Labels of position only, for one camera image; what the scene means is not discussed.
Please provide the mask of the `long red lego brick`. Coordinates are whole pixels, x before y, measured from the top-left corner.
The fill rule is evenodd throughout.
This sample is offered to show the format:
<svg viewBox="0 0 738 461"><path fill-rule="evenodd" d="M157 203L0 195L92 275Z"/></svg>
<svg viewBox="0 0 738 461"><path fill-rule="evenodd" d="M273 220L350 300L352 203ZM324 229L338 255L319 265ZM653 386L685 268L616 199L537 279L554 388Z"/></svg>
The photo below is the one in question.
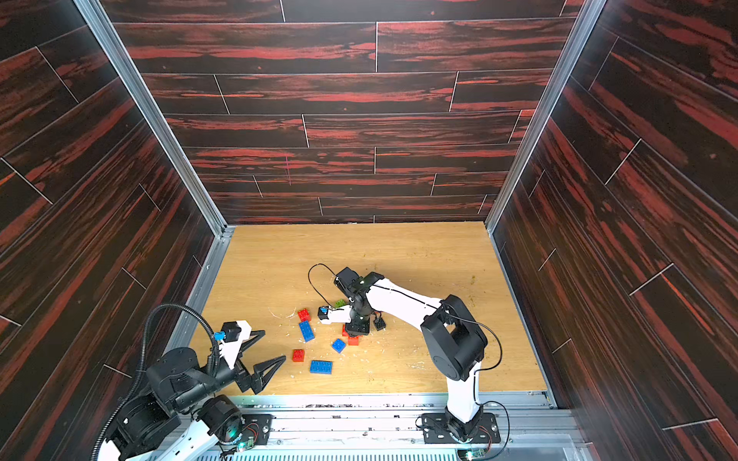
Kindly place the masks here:
<svg viewBox="0 0 738 461"><path fill-rule="evenodd" d="M342 327L342 336L346 340L346 343L349 346L358 346L359 345L359 336L351 336L349 332L346 330L346 326Z"/></svg>

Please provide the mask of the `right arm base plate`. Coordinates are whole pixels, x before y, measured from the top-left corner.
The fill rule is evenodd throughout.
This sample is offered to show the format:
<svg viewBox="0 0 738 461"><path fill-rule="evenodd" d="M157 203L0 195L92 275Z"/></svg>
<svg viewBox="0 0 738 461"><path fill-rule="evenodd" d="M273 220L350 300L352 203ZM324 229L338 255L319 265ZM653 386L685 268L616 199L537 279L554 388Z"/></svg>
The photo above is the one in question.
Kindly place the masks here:
<svg viewBox="0 0 738 461"><path fill-rule="evenodd" d="M415 420L426 445L499 444L502 441L496 417L480 411L463 423L451 413L424 413Z"/></svg>

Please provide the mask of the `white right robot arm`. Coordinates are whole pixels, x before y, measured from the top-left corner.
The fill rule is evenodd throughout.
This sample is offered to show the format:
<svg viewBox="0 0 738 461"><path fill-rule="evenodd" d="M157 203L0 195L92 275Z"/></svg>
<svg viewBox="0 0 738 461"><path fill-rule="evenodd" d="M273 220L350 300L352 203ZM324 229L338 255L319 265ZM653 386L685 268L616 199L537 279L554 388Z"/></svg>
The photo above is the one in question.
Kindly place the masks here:
<svg viewBox="0 0 738 461"><path fill-rule="evenodd" d="M361 277L350 268L340 271L334 284L348 299L355 319L389 314L422 333L432 363L447 378L447 430L459 441L468 440L484 414L477 374L488 340L463 301L454 295L426 297L380 274Z"/></svg>

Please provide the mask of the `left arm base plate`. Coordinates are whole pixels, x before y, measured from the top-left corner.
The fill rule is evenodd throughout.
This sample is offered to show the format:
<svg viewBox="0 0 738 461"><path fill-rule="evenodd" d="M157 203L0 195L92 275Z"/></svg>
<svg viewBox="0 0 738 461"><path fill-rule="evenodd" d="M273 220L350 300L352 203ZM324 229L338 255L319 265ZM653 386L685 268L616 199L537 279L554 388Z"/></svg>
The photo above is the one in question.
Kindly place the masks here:
<svg viewBox="0 0 738 461"><path fill-rule="evenodd" d="M272 431L274 416L271 414L243 414L243 432L236 445L239 451L266 446Z"/></svg>

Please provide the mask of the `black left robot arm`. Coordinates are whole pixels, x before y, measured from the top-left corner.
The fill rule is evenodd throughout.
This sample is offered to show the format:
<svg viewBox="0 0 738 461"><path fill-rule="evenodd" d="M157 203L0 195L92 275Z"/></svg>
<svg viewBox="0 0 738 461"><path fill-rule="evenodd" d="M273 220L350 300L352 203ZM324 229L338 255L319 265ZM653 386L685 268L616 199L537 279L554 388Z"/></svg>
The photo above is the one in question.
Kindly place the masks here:
<svg viewBox="0 0 738 461"><path fill-rule="evenodd" d="M286 357L247 368L242 355L264 338L262 330L234 321L206 332L207 363L201 365L190 347L157 359L143 374L142 390L126 399L103 430L92 459L193 460L215 447L226 459L267 441L269 418L249 419L222 391L236 384L242 392L261 393Z"/></svg>

